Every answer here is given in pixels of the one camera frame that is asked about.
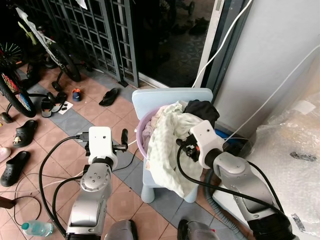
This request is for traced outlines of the pale green cloth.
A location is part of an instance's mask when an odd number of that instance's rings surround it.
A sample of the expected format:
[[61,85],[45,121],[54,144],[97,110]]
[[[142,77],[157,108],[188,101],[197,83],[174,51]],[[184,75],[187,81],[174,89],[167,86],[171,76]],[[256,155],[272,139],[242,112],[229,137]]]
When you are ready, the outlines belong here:
[[178,101],[169,104],[157,121],[157,127],[151,132],[146,149],[147,163],[145,169],[151,173],[156,184],[175,192],[185,198],[197,188],[178,169],[177,139],[185,139],[189,130],[202,122],[202,119],[190,113],[184,113],[187,102]]

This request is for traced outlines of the bubble wrapped washing machine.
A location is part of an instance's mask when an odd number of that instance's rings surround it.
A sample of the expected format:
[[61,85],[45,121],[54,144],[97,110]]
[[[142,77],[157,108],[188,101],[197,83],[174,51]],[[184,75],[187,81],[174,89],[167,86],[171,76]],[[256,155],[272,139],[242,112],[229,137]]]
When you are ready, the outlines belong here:
[[269,116],[255,133],[248,160],[272,183],[283,212],[300,240],[320,240],[318,189],[320,103],[298,100]]

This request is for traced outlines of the black garment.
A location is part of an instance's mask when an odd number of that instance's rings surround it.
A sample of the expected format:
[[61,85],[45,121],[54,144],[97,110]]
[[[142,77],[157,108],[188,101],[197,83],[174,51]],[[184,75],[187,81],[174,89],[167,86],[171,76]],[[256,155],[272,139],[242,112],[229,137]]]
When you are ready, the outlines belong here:
[[215,122],[220,118],[220,114],[210,101],[191,100],[183,111],[185,114],[192,114],[203,121],[209,121],[215,127]]

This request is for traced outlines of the white pinkish garment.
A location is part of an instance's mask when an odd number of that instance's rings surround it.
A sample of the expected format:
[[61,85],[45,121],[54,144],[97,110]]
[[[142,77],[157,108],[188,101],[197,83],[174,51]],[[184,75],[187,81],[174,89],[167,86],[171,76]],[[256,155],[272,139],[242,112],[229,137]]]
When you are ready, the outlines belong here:
[[169,105],[160,106],[157,112],[151,117],[147,125],[153,129],[157,128],[158,120],[163,116],[163,112],[167,109],[167,107],[169,107]]

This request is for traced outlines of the blue item in black box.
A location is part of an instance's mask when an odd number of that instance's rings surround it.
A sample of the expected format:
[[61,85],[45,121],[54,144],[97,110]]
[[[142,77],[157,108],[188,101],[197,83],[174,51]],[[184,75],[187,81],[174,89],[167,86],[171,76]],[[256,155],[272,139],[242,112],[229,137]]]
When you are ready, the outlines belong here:
[[215,134],[217,134],[218,137],[221,137],[224,141],[224,144],[222,144],[222,149],[227,153],[233,154],[234,156],[239,156],[247,142],[249,142],[249,140],[244,137],[230,137],[230,134],[227,134],[226,132],[217,128],[215,128],[214,131]]

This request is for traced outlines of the black flat slipper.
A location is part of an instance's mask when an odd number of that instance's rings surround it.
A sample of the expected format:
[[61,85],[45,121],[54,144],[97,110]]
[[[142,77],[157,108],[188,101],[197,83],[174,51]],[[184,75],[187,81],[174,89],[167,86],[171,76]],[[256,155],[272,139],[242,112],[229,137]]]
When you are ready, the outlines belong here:
[[121,89],[119,89],[119,87],[114,87],[110,89],[108,92],[105,93],[105,95],[103,96],[102,100],[98,103],[98,105],[104,106],[104,107],[112,105],[115,102],[115,100],[118,98],[120,91]]

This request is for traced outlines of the light blue plastic chair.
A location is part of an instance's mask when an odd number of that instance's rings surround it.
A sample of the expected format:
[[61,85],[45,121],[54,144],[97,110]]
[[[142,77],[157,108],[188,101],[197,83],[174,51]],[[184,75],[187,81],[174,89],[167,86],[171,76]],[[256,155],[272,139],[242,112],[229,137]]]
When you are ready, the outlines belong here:
[[[151,117],[157,112],[161,106],[171,105],[178,101],[212,101],[213,92],[206,87],[160,87],[153,89],[138,89],[132,94],[132,103],[134,105],[135,114],[139,119],[136,129],[136,140],[138,150],[142,154],[142,189],[141,199],[144,203],[150,204],[155,199],[154,189],[164,188],[155,183],[151,172],[145,169],[147,164],[147,151],[143,146],[142,132],[147,122],[151,121]],[[194,203],[197,199],[198,188],[192,190],[190,194],[184,197],[189,203]]]

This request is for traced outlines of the white paper sheet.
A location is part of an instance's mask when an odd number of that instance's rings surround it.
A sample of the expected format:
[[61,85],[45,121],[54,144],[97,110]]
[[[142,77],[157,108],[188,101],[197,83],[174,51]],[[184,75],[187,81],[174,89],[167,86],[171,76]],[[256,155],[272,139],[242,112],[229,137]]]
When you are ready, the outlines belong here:
[[64,115],[66,112],[68,112],[68,110],[73,109],[73,106],[74,106],[73,103],[64,102],[64,103],[61,105],[60,110],[57,111],[57,114]]

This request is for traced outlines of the small blue orange shoe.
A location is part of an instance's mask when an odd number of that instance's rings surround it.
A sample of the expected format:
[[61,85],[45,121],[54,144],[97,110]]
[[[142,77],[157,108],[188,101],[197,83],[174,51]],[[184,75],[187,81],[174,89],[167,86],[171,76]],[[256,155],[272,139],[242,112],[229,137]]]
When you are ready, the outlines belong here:
[[74,102],[80,102],[82,101],[82,91],[78,88],[75,87],[72,91],[71,91],[71,99]]

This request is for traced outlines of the grey right robot leg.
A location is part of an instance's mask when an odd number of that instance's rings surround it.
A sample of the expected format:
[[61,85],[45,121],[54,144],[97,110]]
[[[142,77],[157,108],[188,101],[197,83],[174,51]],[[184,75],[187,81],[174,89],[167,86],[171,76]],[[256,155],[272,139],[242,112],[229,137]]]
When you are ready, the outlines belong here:
[[181,219],[177,228],[177,240],[219,240],[215,231],[203,222]]

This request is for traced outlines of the grey robot leg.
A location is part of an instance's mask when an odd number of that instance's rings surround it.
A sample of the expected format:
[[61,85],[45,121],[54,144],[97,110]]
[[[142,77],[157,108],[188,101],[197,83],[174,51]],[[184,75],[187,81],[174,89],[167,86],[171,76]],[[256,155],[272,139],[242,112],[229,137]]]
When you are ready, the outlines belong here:
[[177,228],[177,240],[219,240],[215,231],[203,222],[181,219]]
[[107,231],[104,240],[138,240],[137,224],[132,219],[117,221]]

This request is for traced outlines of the grey left robot leg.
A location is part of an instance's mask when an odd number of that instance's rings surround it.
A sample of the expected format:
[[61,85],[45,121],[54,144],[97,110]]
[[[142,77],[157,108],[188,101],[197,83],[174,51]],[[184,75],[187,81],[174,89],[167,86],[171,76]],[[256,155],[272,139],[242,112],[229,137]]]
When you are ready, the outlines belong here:
[[107,231],[104,240],[138,240],[137,224],[132,219],[117,221]]

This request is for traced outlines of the black clog shoe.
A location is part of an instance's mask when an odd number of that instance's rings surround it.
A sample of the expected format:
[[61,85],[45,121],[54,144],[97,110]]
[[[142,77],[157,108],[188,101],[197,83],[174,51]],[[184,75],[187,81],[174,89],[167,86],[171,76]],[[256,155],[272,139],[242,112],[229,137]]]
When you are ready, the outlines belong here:
[[23,150],[17,153],[13,158],[6,162],[6,168],[0,176],[0,185],[10,187],[15,185],[23,172],[23,169],[29,162],[31,153]]
[[16,128],[16,133],[13,138],[13,147],[19,148],[28,146],[34,140],[38,125],[38,121],[29,119],[25,124]]

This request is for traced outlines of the dark metal grille gate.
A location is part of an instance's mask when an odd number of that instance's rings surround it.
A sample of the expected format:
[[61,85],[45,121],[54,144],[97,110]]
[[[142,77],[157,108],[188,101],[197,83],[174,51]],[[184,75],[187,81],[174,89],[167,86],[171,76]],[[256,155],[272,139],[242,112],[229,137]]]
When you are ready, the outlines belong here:
[[132,14],[135,0],[23,0],[30,18],[46,22],[55,41],[118,82],[138,87]]

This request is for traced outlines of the white black bicycle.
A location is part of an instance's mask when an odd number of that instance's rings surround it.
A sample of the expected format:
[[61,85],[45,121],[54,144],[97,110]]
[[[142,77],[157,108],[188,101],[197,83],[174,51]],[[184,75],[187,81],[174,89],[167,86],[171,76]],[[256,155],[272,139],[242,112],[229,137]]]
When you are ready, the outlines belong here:
[[54,39],[43,34],[44,29],[42,26],[36,25],[34,23],[35,19],[29,18],[28,14],[18,5],[14,4],[11,8],[16,11],[19,18],[18,25],[25,31],[26,37],[30,39],[33,45],[42,45],[43,49],[48,53],[50,61],[53,61],[60,69],[57,79],[51,83],[52,87],[58,92],[63,91],[60,85],[62,74],[66,74],[73,82],[80,82],[82,77],[77,67],[78,64],[72,60],[70,54]]

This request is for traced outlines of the clear plastic water bottle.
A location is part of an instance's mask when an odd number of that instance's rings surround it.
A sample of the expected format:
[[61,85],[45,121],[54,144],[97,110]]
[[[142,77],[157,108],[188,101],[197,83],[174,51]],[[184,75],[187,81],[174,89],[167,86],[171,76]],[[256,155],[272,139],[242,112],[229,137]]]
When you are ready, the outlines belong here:
[[50,222],[31,220],[20,226],[23,233],[34,237],[48,237],[54,233],[54,226]]

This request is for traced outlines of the red black bicycle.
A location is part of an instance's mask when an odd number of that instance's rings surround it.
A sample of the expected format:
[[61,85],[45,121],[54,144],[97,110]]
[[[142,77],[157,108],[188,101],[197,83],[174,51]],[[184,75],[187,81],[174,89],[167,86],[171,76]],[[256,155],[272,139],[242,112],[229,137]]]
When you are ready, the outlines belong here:
[[9,110],[16,109],[27,118],[34,118],[36,115],[35,104],[32,98],[35,93],[29,93],[22,85],[22,79],[16,72],[16,65],[7,57],[7,53],[0,45],[0,93],[8,101],[5,112],[0,113],[0,118],[7,123],[14,120],[9,116]]

